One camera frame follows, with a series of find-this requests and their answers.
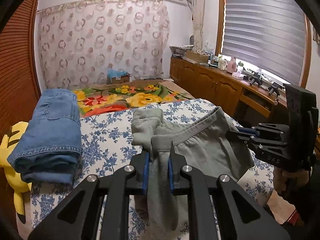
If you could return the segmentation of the beige side curtain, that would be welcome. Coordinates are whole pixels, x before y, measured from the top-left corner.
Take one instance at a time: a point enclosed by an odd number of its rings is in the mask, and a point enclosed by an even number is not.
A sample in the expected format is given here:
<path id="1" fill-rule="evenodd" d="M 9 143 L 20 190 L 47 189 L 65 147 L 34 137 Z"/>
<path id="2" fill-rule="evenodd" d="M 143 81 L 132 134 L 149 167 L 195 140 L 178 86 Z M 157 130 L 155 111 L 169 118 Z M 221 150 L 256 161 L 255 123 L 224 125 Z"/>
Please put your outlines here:
<path id="1" fill-rule="evenodd" d="M 204 23 L 204 0 L 191 0 L 191 10 L 193 15 L 193 36 L 194 47 L 193 50 L 202 49 L 202 35 Z"/>

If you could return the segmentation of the cardboard box blue contents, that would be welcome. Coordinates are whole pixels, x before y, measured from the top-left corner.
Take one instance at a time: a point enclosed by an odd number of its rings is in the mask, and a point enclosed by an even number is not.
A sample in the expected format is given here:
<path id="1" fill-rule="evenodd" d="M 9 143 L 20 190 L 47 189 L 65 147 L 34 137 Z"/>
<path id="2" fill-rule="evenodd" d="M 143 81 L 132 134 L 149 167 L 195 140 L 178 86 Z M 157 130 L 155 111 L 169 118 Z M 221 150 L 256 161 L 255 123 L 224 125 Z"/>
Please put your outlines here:
<path id="1" fill-rule="evenodd" d="M 130 81 L 130 75 L 124 70 L 108 69 L 107 84 L 127 83 Z"/>

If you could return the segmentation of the grey-green pants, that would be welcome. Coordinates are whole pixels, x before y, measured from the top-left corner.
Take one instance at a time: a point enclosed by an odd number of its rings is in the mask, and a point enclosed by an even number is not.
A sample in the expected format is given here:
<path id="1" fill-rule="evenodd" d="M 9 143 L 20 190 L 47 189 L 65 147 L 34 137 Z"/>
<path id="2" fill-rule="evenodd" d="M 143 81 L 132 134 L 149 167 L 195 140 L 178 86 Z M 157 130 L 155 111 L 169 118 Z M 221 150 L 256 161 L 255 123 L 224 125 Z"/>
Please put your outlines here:
<path id="1" fill-rule="evenodd" d="M 171 149 L 184 156 L 187 164 L 212 177 L 227 174 L 238 181 L 254 165 L 247 146 L 227 140 L 227 131 L 236 131 L 236 127 L 221 107 L 186 125 L 166 121 L 159 108 L 137 109 L 131 130 L 132 144 L 150 153 L 148 194 L 135 198 L 136 212 L 160 238 L 188 219 L 187 198 L 173 196 L 169 188 Z"/>

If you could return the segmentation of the black stand near window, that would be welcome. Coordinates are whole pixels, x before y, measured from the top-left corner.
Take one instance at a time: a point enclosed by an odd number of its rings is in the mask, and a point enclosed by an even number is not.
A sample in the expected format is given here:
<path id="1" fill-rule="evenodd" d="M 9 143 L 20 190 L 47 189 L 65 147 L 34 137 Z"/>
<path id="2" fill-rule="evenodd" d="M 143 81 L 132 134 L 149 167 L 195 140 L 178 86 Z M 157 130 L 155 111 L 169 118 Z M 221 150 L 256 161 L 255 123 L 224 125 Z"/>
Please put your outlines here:
<path id="1" fill-rule="evenodd" d="M 259 73 L 254 73 L 250 78 L 249 78 L 249 85 L 252 86 L 254 84 L 257 84 L 258 87 L 260 87 L 263 84 L 262 77 Z"/>

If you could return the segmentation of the grey zebra window blind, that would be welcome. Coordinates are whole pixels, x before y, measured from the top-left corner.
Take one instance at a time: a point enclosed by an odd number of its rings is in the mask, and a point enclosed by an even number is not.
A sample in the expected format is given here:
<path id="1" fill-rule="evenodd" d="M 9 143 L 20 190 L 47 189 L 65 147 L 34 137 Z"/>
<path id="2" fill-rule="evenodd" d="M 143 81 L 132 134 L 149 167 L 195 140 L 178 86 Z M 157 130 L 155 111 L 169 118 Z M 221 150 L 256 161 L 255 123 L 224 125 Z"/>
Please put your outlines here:
<path id="1" fill-rule="evenodd" d="M 294 0 L 225 0 L 221 53 L 300 83 L 305 15 Z"/>

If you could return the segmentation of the patterned sheer curtain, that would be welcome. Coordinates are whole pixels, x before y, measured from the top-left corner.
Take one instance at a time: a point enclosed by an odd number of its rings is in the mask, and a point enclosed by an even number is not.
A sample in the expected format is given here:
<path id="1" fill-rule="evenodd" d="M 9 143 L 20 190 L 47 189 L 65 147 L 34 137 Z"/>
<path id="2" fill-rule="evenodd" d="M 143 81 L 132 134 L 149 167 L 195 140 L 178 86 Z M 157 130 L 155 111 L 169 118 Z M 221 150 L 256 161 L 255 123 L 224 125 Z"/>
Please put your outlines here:
<path id="1" fill-rule="evenodd" d="M 84 0 L 39 13 L 40 63 L 47 88 L 104 85 L 112 68 L 130 79 L 162 79 L 170 33 L 163 0 Z"/>

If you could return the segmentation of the wooden sideboard cabinet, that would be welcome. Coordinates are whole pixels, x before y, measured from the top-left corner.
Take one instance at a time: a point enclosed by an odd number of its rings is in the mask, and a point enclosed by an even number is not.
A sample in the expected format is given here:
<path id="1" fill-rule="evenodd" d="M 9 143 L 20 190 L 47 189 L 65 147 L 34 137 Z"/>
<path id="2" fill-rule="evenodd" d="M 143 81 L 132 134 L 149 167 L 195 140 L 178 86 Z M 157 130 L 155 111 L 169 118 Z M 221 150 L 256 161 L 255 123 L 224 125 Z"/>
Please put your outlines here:
<path id="1" fill-rule="evenodd" d="M 284 99 L 269 95 L 268 90 L 250 85 L 247 80 L 237 80 L 217 68 L 171 57 L 170 77 L 193 97 L 220 106 L 244 127 L 289 123 Z"/>

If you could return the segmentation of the wooden louvred wardrobe door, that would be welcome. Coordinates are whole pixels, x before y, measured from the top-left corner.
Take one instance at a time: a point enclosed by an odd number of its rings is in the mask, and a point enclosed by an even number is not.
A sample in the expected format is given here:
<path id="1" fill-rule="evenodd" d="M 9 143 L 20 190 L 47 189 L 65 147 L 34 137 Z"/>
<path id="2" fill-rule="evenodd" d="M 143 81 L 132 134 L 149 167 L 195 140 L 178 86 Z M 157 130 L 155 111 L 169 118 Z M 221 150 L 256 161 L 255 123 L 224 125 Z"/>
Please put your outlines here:
<path id="1" fill-rule="evenodd" d="M 1 135 L 29 121 L 40 98 L 34 56 L 38 0 L 24 0 L 1 31 Z"/>

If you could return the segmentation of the folded blue jeans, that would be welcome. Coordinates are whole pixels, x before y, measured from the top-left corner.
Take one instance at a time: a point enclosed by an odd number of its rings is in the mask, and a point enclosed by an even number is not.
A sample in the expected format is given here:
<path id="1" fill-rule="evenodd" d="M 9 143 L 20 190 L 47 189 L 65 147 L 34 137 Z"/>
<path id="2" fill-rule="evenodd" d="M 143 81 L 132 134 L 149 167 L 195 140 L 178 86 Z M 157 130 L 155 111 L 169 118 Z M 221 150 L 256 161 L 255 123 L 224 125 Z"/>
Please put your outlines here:
<path id="1" fill-rule="evenodd" d="M 81 157 L 80 113 L 76 95 L 45 90 L 8 163 L 26 183 L 71 185 Z"/>

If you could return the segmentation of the blue floral white bedsheet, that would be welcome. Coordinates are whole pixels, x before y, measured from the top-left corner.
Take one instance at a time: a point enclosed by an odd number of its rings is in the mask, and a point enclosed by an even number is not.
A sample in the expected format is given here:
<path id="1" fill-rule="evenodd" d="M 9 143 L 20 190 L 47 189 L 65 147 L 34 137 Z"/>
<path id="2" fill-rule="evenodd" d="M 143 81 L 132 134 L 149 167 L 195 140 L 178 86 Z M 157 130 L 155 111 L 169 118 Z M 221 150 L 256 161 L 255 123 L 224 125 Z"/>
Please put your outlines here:
<path id="1" fill-rule="evenodd" d="M 215 105 L 204 99 L 193 99 L 160 105 L 153 103 L 149 108 L 160 108 L 167 121 L 191 124 L 209 113 Z M 90 174 L 99 177 L 110 175 L 141 152 L 141 147 L 131 144 L 133 112 L 134 109 L 128 109 L 80 120 L 82 161 L 73 186 Z M 238 183 L 247 194 L 264 205 L 273 191 L 273 167 L 258 159 L 254 159 L 254 163 Z M 30 197 L 32 228 L 36 228 L 72 189 L 72 186 L 62 184 L 34 183 Z"/>

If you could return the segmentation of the colourful flower blanket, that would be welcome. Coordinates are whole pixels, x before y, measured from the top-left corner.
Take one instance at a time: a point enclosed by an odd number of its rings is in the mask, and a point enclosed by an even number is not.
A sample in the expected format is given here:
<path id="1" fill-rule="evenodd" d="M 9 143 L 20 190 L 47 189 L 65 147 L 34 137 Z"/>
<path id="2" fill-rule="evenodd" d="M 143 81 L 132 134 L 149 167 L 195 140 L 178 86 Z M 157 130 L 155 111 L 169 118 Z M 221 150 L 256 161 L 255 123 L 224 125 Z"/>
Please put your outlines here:
<path id="1" fill-rule="evenodd" d="M 194 97 L 172 81 L 133 81 L 73 90 L 82 118 L 104 113 L 191 100 Z"/>

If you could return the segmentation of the pink bottle on sideboard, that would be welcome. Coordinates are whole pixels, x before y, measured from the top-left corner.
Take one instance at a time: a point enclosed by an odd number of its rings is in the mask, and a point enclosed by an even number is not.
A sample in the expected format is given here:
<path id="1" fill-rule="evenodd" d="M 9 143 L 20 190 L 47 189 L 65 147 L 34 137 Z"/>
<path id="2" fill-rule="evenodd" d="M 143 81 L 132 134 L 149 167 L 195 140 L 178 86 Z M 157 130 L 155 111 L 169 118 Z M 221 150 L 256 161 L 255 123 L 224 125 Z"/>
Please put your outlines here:
<path id="1" fill-rule="evenodd" d="M 236 57 L 232 57 L 231 60 L 227 63 L 226 71 L 229 74 L 233 74 L 237 71 Z"/>

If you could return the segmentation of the cardboard box on sideboard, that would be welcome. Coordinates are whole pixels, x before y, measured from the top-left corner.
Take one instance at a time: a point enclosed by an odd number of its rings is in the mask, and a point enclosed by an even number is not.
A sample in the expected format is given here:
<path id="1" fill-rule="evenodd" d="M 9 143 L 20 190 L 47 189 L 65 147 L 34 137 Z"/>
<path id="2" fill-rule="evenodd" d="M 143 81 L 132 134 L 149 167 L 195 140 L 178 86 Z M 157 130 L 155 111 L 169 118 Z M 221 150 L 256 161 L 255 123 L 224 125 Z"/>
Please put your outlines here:
<path id="1" fill-rule="evenodd" d="M 196 63 L 207 63 L 209 60 L 208 55 L 202 55 L 192 50 L 187 50 L 185 52 L 184 58 L 186 60 L 190 60 L 191 62 L 196 62 Z"/>

